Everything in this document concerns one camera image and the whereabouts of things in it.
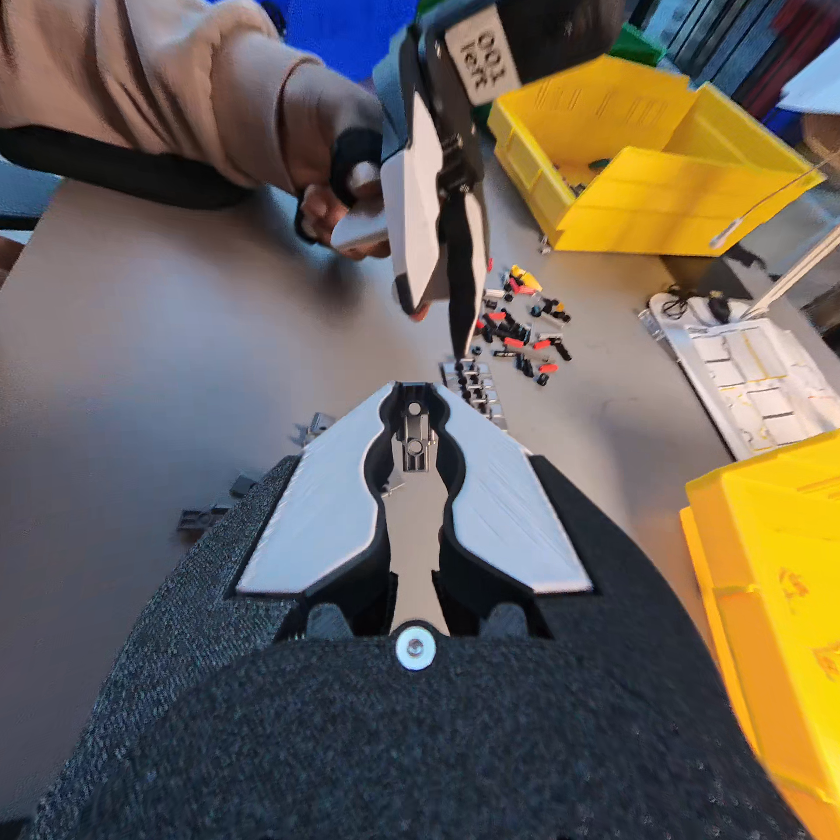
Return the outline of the clipboard with diagram sheet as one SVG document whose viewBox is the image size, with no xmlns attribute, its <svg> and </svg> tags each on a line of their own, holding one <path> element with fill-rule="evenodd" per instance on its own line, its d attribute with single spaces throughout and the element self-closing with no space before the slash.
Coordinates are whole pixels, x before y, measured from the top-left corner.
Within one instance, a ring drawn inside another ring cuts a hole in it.
<svg viewBox="0 0 840 840">
<path fill-rule="evenodd" d="M 837 431 L 838 394 L 789 330 L 751 303 L 675 287 L 639 318 L 677 363 L 734 460 Z"/>
</svg>

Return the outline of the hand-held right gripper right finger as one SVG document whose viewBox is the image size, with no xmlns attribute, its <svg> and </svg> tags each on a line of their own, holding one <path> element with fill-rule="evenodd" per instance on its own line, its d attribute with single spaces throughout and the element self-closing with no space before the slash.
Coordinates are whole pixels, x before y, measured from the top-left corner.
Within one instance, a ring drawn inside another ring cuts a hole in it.
<svg viewBox="0 0 840 840">
<path fill-rule="evenodd" d="M 455 549 L 526 594 L 592 592 L 532 453 L 444 385 L 435 384 L 434 393 L 437 471 Z"/>
</svg>

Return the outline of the person's left hand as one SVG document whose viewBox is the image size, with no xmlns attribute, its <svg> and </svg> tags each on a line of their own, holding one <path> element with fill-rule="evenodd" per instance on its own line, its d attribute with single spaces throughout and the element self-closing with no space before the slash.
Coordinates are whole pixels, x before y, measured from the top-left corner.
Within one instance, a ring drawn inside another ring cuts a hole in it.
<svg viewBox="0 0 840 840">
<path fill-rule="evenodd" d="M 308 62 L 289 75 L 279 109 L 287 190 L 298 200 L 301 230 L 330 248 L 334 228 L 349 212 L 329 186 L 333 146 L 346 130 L 381 132 L 381 104 L 351 80 Z"/>
</svg>

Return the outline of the grey toy track belt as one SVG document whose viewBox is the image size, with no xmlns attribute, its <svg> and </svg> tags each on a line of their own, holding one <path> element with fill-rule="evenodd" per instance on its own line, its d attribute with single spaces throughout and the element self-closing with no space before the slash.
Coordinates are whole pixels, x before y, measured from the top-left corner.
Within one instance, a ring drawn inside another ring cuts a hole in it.
<svg viewBox="0 0 840 840">
<path fill-rule="evenodd" d="M 438 365 L 444 386 L 503 432 L 508 420 L 489 365 L 471 356 Z"/>
</svg>

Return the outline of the yellow plastic storage bin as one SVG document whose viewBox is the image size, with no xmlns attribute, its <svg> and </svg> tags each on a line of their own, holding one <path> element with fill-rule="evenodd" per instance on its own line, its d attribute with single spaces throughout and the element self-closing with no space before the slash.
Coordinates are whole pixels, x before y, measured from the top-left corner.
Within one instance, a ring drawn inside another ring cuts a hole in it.
<svg viewBox="0 0 840 840">
<path fill-rule="evenodd" d="M 680 520 L 731 707 L 813 838 L 839 838 L 839 433 L 686 485 Z"/>
<path fill-rule="evenodd" d="M 488 127 L 562 251 L 719 256 L 825 180 L 712 85 L 611 56 L 500 97 Z"/>
</svg>

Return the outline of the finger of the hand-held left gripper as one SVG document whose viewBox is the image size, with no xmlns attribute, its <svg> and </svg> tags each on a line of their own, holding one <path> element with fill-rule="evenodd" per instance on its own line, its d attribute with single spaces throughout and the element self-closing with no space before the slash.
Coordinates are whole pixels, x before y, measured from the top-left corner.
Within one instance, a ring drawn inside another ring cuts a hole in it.
<svg viewBox="0 0 840 840">
<path fill-rule="evenodd" d="M 444 151 L 425 100 L 413 94 L 411 136 L 381 166 L 385 221 L 397 296 L 409 316 L 423 316 L 440 257 L 438 176 Z"/>
<path fill-rule="evenodd" d="M 474 333 L 487 278 L 485 212 L 473 192 L 445 199 L 438 234 L 445 251 L 448 326 L 456 358 L 465 358 Z"/>
</svg>

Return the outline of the person's left forearm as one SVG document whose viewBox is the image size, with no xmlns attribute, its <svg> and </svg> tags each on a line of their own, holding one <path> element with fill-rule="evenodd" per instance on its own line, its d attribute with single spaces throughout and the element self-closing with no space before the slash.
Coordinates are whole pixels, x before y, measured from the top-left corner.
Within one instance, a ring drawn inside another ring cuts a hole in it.
<svg viewBox="0 0 840 840">
<path fill-rule="evenodd" d="M 255 2 L 2 2 L 2 129 L 172 154 L 295 193 L 283 97 L 318 64 Z"/>
</svg>

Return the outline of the green plastic storage bin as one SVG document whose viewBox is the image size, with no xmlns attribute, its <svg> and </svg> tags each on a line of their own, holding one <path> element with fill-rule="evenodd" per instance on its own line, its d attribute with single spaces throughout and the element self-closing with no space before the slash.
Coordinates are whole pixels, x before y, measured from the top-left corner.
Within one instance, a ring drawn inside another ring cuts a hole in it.
<svg viewBox="0 0 840 840">
<path fill-rule="evenodd" d="M 639 28 L 624 23 L 609 56 L 656 68 L 666 55 L 666 48 L 650 40 Z"/>
</svg>

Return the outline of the grey desk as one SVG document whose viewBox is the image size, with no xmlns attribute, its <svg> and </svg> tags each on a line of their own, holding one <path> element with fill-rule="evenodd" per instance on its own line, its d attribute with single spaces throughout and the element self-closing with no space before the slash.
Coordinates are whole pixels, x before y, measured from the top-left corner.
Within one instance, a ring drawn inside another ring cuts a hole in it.
<svg viewBox="0 0 840 840">
<path fill-rule="evenodd" d="M 486 176 L 495 268 L 527 267 L 572 318 L 547 386 L 498 366 L 509 429 L 636 541 L 708 641 L 679 510 L 729 456 L 637 318 L 666 266 L 541 255 L 493 154 Z M 437 379 L 445 307 L 411 322 L 390 262 L 307 247 L 293 205 L 271 191 L 195 213 L 69 182 L 2 286 L 2 820 L 73 750 L 187 548 L 182 509 L 296 453 L 314 413 Z"/>
</svg>

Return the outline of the grey chair seat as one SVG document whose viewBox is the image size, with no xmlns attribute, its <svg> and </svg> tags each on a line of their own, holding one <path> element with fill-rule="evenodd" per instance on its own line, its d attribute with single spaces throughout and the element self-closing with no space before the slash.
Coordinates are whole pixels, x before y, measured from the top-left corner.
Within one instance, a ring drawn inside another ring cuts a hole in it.
<svg viewBox="0 0 840 840">
<path fill-rule="evenodd" d="M 57 175 L 1 159 L 1 229 L 34 231 L 61 183 Z"/>
</svg>

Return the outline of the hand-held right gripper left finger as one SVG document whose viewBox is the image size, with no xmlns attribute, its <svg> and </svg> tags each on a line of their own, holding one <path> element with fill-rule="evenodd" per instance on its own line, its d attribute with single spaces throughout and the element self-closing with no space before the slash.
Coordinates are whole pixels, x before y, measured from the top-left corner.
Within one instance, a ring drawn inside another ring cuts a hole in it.
<svg viewBox="0 0 840 840">
<path fill-rule="evenodd" d="M 314 596 L 384 546 L 394 469 L 387 382 L 302 450 L 236 584 L 238 595 Z"/>
</svg>

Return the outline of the background coloured bins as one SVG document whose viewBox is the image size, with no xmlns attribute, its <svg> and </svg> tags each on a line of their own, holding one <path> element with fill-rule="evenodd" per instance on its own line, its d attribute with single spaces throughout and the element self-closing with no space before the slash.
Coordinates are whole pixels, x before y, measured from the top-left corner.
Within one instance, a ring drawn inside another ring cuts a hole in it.
<svg viewBox="0 0 840 840">
<path fill-rule="evenodd" d="M 644 32 L 692 88 L 712 85 L 762 121 L 779 100 L 778 76 L 811 11 L 808 2 L 660 2 Z"/>
</svg>

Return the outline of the open instruction booklet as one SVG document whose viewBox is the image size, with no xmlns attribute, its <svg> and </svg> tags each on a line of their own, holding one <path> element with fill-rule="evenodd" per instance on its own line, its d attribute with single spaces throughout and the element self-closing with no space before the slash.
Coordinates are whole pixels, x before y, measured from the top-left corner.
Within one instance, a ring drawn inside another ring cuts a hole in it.
<svg viewBox="0 0 840 840">
<path fill-rule="evenodd" d="M 839 39 L 784 85 L 777 107 L 802 114 L 839 114 Z"/>
</svg>

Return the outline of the pile of small building pieces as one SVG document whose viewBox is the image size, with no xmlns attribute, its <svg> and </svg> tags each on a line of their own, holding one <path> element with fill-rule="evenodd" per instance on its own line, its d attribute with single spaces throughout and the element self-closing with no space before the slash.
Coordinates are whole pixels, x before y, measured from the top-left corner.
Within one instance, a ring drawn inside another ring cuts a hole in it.
<svg viewBox="0 0 840 840">
<path fill-rule="evenodd" d="M 487 348 L 493 358 L 508 360 L 539 387 L 546 387 L 560 363 L 572 361 L 564 329 L 572 317 L 564 303 L 548 293 L 528 269 L 502 268 L 496 286 L 482 292 L 474 325 L 472 351 Z"/>
</svg>

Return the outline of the blue plastic storage bin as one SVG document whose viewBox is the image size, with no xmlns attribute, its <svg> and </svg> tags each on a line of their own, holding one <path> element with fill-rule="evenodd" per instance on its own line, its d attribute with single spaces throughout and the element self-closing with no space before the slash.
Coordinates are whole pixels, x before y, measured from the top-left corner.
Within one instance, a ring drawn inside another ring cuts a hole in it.
<svg viewBox="0 0 840 840">
<path fill-rule="evenodd" d="M 259 1 L 283 40 L 322 59 L 352 81 L 365 81 L 391 38 L 411 22 L 417 1 Z"/>
</svg>

